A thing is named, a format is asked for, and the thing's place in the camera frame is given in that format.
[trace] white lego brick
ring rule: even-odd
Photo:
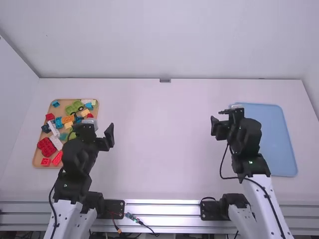
[[[54,123],[52,123],[51,121],[48,121],[48,125],[54,136],[60,136],[60,132],[57,128],[55,128]]]
[[[85,105],[87,103],[91,103],[93,101],[93,99],[83,99],[81,100],[81,102]]]
[[[50,136],[50,140],[53,143],[54,147],[56,147],[56,149],[58,151],[60,151],[63,147],[63,143],[54,135]]]

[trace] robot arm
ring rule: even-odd
[[[54,184],[54,203],[44,239],[87,239],[97,215],[104,210],[102,193],[89,192],[89,175],[99,151],[114,146],[113,123],[97,138],[95,119],[73,126],[76,138],[62,148],[63,168]]]
[[[242,106],[232,106],[219,112],[229,120],[219,121],[211,116],[211,135],[227,140],[232,154],[232,168],[243,185],[245,195],[224,194],[219,212],[229,218],[245,239],[292,239],[280,210],[268,165],[259,152],[261,124],[244,117]]]

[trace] black cable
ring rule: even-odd
[[[66,141],[69,141],[71,133],[73,133],[73,130],[71,130],[71,131],[69,132],[69,134],[68,134],[68,137],[67,137]]]
[[[142,233],[139,233],[136,237],[133,237],[133,238],[129,238],[129,237],[114,237],[114,238],[111,238],[111,237],[108,237],[109,239],[137,239]]]
[[[237,230],[235,236],[234,236],[234,239],[236,239],[237,235],[238,235],[239,231]]]
[[[270,207],[271,207],[271,209],[272,209],[272,211],[273,211],[273,214],[274,214],[274,216],[275,216],[275,219],[276,219],[276,221],[277,221],[277,224],[278,224],[278,227],[279,227],[279,230],[280,230],[280,233],[281,233],[281,237],[282,237],[283,239],[286,239],[285,233],[284,233],[283,228],[282,228],[282,226],[281,226],[281,224],[280,224],[280,222],[279,222],[279,218],[278,218],[278,216],[277,216],[277,213],[276,213],[276,210],[275,210],[275,208],[274,208],[274,205],[273,205],[272,201],[270,200],[269,194],[267,193],[266,189],[265,189],[263,186],[261,186],[259,183],[255,182],[254,180],[252,180],[252,179],[250,179],[250,178],[239,178],[239,177],[226,177],[226,178],[225,178],[225,177],[223,177],[223,176],[221,175],[221,168],[222,168],[222,166],[223,166],[223,162],[224,162],[224,159],[225,159],[225,155],[226,155],[228,146],[229,146],[229,144],[227,144],[227,146],[226,146],[226,149],[225,149],[223,158],[222,158],[221,163],[220,163],[219,176],[220,176],[222,179],[224,179],[224,180],[227,180],[227,179],[243,179],[243,180],[247,180],[247,181],[249,181],[249,182],[252,182],[252,183],[256,184],[258,187],[260,187],[261,190],[263,190],[263,192],[265,193],[265,197],[268,199],[268,202],[269,202],[269,204],[270,204]],[[233,151],[231,150],[231,148],[229,148],[229,151],[230,151],[230,153],[231,153],[232,155],[234,154]]]
[[[152,233],[149,233],[150,235],[155,236],[155,237],[159,237],[159,236],[160,236],[159,233],[155,233],[155,232],[153,231],[153,229],[150,228],[149,226],[147,226],[147,225],[145,225],[145,224],[144,224],[144,226],[147,227],[148,229],[150,229],[150,230],[152,231]]]
[[[60,169],[60,171],[58,173],[58,177],[61,175],[62,172],[63,172],[63,167],[61,167],[61,169]],[[53,239],[54,233],[55,233],[55,230],[56,230],[57,224],[58,224],[56,211],[55,211],[54,206],[53,206],[52,201],[51,201],[51,195],[52,195],[54,186],[55,186],[55,183],[53,184],[53,187],[51,188],[50,193],[49,193],[49,204],[50,204],[51,210],[53,211],[53,215],[54,215],[54,226],[53,226],[53,231],[52,231],[50,239]]]

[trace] white wall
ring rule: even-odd
[[[1,177],[39,80],[1,36],[0,79]]]
[[[315,79],[318,12],[317,0],[2,0],[0,29],[42,77]]]
[[[303,83],[317,118],[319,118],[319,58],[308,68]]]

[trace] toy car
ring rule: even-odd
[[[72,105],[77,111],[82,111],[84,109],[84,104],[81,101],[75,101]]]
[[[78,111],[78,110],[77,110],[76,108],[74,108],[72,105],[65,107],[65,112],[66,112],[66,115],[67,115],[67,116],[70,116],[70,115],[72,115],[72,114],[75,114],[75,113],[77,113],[77,111]]]

